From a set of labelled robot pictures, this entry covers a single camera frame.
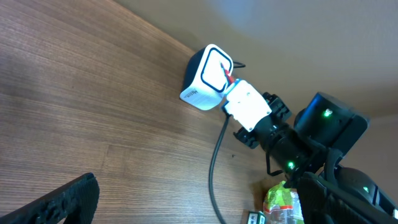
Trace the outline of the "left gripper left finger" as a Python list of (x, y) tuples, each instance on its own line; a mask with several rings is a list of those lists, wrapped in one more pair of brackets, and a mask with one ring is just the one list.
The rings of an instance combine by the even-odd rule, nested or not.
[(93, 221), (100, 197), (93, 173), (85, 173), (50, 193), (1, 217), (1, 223), (87, 223)]

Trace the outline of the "white barcode scanner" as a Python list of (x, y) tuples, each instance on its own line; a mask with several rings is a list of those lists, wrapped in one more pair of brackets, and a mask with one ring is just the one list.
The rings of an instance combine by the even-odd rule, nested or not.
[(230, 71), (231, 75), (235, 68), (246, 66), (244, 63), (232, 60), (217, 45), (209, 44), (188, 61), (180, 99), (203, 111), (218, 106), (230, 86), (220, 63)]

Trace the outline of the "green haribo candy bag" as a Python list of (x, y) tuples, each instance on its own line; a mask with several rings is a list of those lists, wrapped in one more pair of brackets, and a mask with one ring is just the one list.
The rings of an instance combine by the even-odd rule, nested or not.
[(297, 191), (285, 188), (285, 181), (271, 187), (263, 201), (267, 224), (304, 224)]

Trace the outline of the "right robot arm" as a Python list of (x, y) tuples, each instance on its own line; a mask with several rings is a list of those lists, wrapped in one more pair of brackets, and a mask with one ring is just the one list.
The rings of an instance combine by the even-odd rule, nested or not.
[(291, 112), (277, 96), (263, 98), (271, 112), (236, 139), (273, 158), (286, 186), (297, 190), (305, 223), (397, 223), (397, 205), (364, 172), (340, 161), (364, 134), (369, 120), (337, 98), (318, 92), (300, 111)]

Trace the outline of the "red snack bar wrapper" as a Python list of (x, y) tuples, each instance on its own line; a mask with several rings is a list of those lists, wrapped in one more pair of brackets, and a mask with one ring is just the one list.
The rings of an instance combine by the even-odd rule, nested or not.
[(230, 71), (229, 71), (227, 68), (225, 68), (224, 65), (223, 65), (222, 63), (220, 63), (220, 66), (221, 66), (221, 68), (222, 68), (223, 71), (224, 71), (224, 75), (225, 75), (225, 77), (226, 77), (226, 79), (227, 79), (228, 85), (233, 84), (233, 83), (235, 82), (235, 79), (234, 79), (234, 77), (231, 75)]

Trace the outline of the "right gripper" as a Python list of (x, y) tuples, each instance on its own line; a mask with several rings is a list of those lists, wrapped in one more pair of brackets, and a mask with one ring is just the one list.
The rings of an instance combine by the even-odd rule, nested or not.
[(271, 139), (276, 135), (280, 127), (286, 126), (286, 121), (291, 117), (292, 112), (286, 104), (275, 94), (265, 92), (262, 97), (271, 108), (271, 113), (262, 118), (253, 128), (247, 131), (244, 127), (233, 133), (234, 137), (251, 149), (261, 146), (269, 149)]

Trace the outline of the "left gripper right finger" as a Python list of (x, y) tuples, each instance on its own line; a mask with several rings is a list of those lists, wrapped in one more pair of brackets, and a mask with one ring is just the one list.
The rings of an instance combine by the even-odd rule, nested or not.
[(297, 184), (303, 221), (309, 223), (397, 223), (377, 209), (332, 183), (306, 172)]

